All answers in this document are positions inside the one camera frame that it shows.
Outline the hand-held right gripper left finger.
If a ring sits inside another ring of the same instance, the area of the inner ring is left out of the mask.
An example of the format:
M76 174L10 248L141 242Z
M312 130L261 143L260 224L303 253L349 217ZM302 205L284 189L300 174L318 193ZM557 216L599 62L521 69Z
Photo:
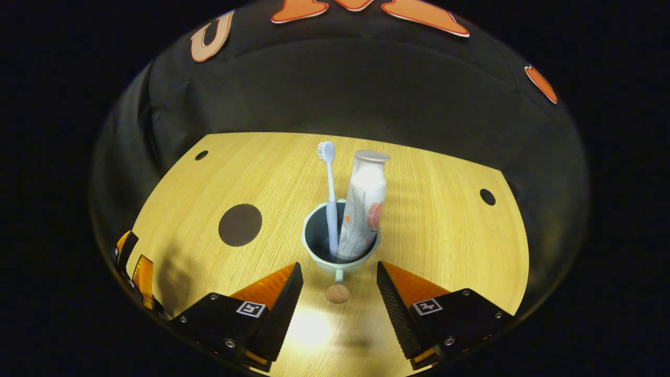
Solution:
M291 263L236 293L207 293L169 325L220 362L269 372L282 350L303 283L300 263Z

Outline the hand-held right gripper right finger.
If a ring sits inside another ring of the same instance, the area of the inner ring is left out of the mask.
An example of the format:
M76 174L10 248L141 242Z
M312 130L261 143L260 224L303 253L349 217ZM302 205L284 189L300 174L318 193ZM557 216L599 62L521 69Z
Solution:
M376 284L412 369L452 363L493 342L516 317L474 289L457 291L380 261Z

